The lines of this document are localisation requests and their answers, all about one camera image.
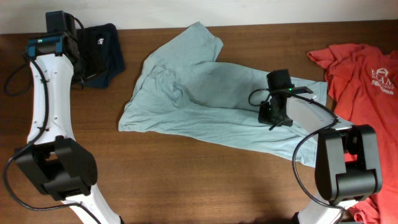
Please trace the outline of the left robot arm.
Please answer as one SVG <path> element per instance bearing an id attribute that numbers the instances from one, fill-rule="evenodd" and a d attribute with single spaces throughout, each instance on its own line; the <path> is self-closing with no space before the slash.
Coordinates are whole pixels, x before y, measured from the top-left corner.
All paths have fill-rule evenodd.
<path id="1" fill-rule="evenodd" d="M 122 223 L 97 185 L 94 156 L 74 137 L 70 87 L 85 71 L 76 25 L 64 11 L 45 15 L 47 31 L 30 39 L 24 57 L 32 71 L 34 105 L 27 145 L 12 157 L 43 195 L 71 208 L 83 223 Z"/>

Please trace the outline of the light blue t-shirt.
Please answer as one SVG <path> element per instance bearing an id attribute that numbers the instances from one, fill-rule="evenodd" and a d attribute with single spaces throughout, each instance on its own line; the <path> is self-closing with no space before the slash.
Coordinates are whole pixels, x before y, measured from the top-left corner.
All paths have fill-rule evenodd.
<path id="1" fill-rule="evenodd" d="M 144 61 L 119 131 L 188 136 L 200 141 L 291 160 L 308 135 L 291 127 L 258 121 L 258 103 L 267 97 L 266 72 L 217 60 L 223 43 L 196 22 Z M 306 141 L 296 158 L 314 166 L 317 142 Z"/>

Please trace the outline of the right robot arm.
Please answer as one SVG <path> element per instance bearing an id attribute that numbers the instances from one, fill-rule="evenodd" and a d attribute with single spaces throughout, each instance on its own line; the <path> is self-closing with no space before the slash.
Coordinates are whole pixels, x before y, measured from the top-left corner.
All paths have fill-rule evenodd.
<path id="1" fill-rule="evenodd" d="M 347 209 L 382 189 L 375 130 L 338 117 L 311 89 L 296 87 L 288 70 L 274 70 L 266 78 L 269 94 L 259 105 L 259 122 L 271 128 L 298 123 L 308 132 L 294 149 L 292 169 L 310 203 L 293 215 L 292 223 L 339 223 Z M 317 142 L 315 195 L 305 188 L 296 166 L 299 149 L 309 139 Z"/>

